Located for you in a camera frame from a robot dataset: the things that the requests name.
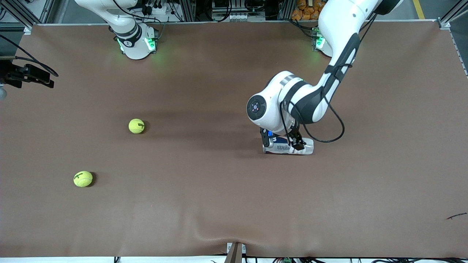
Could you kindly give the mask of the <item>clear tennis ball can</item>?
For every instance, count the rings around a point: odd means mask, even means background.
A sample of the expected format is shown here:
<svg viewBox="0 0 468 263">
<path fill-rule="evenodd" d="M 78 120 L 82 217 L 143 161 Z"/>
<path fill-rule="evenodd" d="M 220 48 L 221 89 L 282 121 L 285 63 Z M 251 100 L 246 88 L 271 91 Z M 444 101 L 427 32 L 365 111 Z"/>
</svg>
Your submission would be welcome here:
<svg viewBox="0 0 468 263">
<path fill-rule="evenodd" d="M 287 154 L 287 155 L 311 155 L 314 152 L 314 140 L 311 138 L 303 138 L 305 145 L 304 149 L 296 150 L 288 145 L 287 139 L 282 136 L 269 139 L 269 146 L 262 146 L 263 153 L 266 154 Z"/>
</svg>

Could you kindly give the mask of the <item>yellow-green tennis ball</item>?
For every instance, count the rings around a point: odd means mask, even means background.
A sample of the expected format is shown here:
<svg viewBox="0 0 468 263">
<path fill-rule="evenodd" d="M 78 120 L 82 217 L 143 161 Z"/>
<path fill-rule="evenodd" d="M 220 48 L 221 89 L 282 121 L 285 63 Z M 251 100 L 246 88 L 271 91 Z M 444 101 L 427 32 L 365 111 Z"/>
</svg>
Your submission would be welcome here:
<svg viewBox="0 0 468 263">
<path fill-rule="evenodd" d="M 140 119 L 132 119 L 128 124 L 128 129 L 133 134 L 140 134 L 145 130 L 145 123 Z"/>
<path fill-rule="evenodd" d="M 75 174 L 73 177 L 73 182 L 77 187 L 87 187 L 93 181 L 92 173 L 88 171 L 80 171 Z"/>
</svg>

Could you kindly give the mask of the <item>large table cover mat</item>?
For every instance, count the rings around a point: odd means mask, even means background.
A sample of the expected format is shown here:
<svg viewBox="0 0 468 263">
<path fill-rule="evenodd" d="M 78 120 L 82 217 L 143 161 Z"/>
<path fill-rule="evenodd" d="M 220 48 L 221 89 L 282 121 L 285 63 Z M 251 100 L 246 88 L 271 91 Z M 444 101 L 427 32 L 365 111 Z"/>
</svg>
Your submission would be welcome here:
<svg viewBox="0 0 468 263">
<path fill-rule="evenodd" d="M 435 22 L 376 22 L 332 100 L 344 136 L 266 155 L 246 104 L 329 60 L 293 25 L 167 25 L 129 60 L 106 26 L 37 26 L 59 73 L 0 100 L 0 258 L 468 258 L 468 78 Z M 132 119 L 145 123 L 133 134 Z M 93 175 L 77 187 L 77 172 Z"/>
</svg>

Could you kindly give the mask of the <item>orange bagged items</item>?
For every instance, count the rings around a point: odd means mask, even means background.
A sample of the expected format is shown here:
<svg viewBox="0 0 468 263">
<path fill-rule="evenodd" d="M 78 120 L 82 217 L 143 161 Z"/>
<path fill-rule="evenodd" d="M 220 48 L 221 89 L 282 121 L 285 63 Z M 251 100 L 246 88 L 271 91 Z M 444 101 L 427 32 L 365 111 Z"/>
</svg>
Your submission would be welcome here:
<svg viewBox="0 0 468 263">
<path fill-rule="evenodd" d="M 328 0 L 295 0 L 291 20 L 318 20 Z"/>
</svg>

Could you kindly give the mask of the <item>white terminal block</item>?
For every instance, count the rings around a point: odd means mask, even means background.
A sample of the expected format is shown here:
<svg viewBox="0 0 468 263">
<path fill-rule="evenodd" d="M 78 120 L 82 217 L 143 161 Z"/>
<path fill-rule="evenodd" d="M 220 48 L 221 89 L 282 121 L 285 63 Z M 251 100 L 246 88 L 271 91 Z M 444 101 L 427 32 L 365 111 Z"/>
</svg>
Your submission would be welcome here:
<svg viewBox="0 0 468 263">
<path fill-rule="evenodd" d="M 248 22 L 256 18 L 258 13 L 231 13 L 228 20 L 230 22 Z"/>
</svg>

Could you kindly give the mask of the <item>white power strip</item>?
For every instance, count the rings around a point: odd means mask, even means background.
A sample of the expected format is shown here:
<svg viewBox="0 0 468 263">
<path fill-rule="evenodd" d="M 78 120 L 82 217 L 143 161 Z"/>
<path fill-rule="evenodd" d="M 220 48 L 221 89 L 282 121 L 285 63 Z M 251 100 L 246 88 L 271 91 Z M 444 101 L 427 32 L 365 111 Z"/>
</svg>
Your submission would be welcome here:
<svg viewBox="0 0 468 263">
<path fill-rule="evenodd" d="M 142 2 L 141 10 L 143 15 L 166 15 L 168 12 L 167 2 L 163 0 L 154 0 L 152 2 Z"/>
</svg>

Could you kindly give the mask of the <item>aluminium frame profile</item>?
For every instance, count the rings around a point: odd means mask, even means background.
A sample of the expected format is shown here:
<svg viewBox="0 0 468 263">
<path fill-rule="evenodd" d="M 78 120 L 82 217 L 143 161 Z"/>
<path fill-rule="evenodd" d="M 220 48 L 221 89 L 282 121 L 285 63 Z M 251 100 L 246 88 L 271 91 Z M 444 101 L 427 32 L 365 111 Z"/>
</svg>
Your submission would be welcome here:
<svg viewBox="0 0 468 263">
<path fill-rule="evenodd" d="M 34 25 L 48 22 L 57 0 L 0 0 L 0 32 L 29 34 Z"/>
<path fill-rule="evenodd" d="M 179 0 L 185 22 L 195 22 L 197 0 Z"/>
<path fill-rule="evenodd" d="M 448 30 L 450 22 L 457 19 L 465 8 L 468 8 L 468 0 L 457 0 L 456 4 L 452 6 L 443 17 L 438 17 L 437 23 L 441 30 Z"/>
<path fill-rule="evenodd" d="M 296 7 L 296 0 L 279 0 L 278 20 L 290 19 L 293 10 Z"/>
</svg>

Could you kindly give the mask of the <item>metal table edge bracket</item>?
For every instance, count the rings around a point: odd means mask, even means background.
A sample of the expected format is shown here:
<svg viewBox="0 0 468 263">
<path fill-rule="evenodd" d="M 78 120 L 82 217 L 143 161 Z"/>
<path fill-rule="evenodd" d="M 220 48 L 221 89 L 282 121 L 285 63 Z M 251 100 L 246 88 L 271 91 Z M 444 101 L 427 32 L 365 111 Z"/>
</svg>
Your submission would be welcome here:
<svg viewBox="0 0 468 263">
<path fill-rule="evenodd" d="M 243 263 L 246 246 L 242 243 L 227 243 L 227 257 L 224 263 Z"/>
</svg>

